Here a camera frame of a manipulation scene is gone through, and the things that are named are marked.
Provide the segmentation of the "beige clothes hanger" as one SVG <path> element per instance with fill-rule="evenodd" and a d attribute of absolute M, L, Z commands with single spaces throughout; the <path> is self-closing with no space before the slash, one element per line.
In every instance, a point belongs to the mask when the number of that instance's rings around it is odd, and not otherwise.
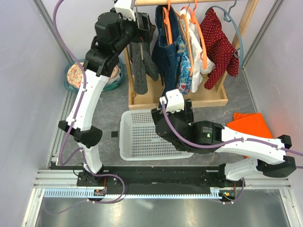
<path fill-rule="evenodd" d="M 143 38 L 140 37 L 140 55 L 141 55 L 141 61 L 144 60 L 144 57 L 143 57 Z"/>

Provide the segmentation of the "orange hanger of denim skirt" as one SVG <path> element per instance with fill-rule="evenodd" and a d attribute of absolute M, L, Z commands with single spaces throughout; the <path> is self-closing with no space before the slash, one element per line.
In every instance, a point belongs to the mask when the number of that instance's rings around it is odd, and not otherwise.
<path fill-rule="evenodd" d="M 170 11 L 170 0 L 168 0 L 167 7 L 162 8 L 163 23 L 164 23 L 164 30 L 165 30 L 167 45 L 171 45 L 173 42 L 170 20 L 169 20 L 169 11 Z"/>

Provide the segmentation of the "grey dotted skirt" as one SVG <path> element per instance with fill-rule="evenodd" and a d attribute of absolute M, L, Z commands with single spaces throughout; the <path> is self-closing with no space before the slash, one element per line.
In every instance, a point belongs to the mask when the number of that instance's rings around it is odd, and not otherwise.
<path fill-rule="evenodd" d="M 144 95 L 148 92 L 146 76 L 153 81 L 157 81 L 159 78 L 157 66 L 151 58 L 150 44 L 143 43 L 143 61 L 141 61 L 139 43 L 130 43 L 129 50 L 133 64 L 134 90 L 137 94 Z"/>

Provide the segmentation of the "blue denim skirt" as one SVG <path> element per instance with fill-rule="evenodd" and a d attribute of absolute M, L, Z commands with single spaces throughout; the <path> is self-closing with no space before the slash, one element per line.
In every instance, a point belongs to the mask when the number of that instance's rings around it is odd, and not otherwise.
<path fill-rule="evenodd" d="M 177 16 L 173 8 L 169 11 L 169 21 L 171 25 L 172 44 L 167 44 L 163 8 L 167 5 L 158 5 L 155 10 L 155 22 L 158 30 L 157 41 L 152 51 L 152 61 L 156 64 L 161 76 L 161 83 L 165 87 L 164 93 L 176 88 L 176 54 L 177 39 L 180 38 Z"/>

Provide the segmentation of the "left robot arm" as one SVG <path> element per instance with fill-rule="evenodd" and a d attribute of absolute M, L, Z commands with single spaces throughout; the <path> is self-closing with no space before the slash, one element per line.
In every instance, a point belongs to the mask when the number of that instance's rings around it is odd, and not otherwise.
<path fill-rule="evenodd" d="M 154 29 L 147 13 L 136 13 L 128 17 L 122 13 L 106 12 L 95 23 L 96 36 L 86 53 L 84 63 L 76 61 L 83 77 L 74 106 L 66 120 L 58 127 L 73 136 L 82 154 L 84 173 L 93 186 L 103 183 L 103 164 L 98 144 L 102 130 L 92 125 L 92 117 L 98 99 L 108 83 L 120 53 L 130 43 L 150 43 Z"/>

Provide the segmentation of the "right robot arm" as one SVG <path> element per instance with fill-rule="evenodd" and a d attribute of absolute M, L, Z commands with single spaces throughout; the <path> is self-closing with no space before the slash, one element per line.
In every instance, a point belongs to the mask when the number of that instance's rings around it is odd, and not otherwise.
<path fill-rule="evenodd" d="M 190 99 L 185 100 L 179 110 L 171 111 L 167 104 L 152 109 L 151 116 L 156 134 L 178 151 L 233 153 L 246 157 L 218 166 L 218 173 L 209 179 L 218 186 L 228 186 L 256 174 L 285 178 L 296 170 L 295 158 L 286 154 L 291 147 L 291 138 L 287 135 L 267 139 L 237 132 L 215 122 L 195 122 Z"/>

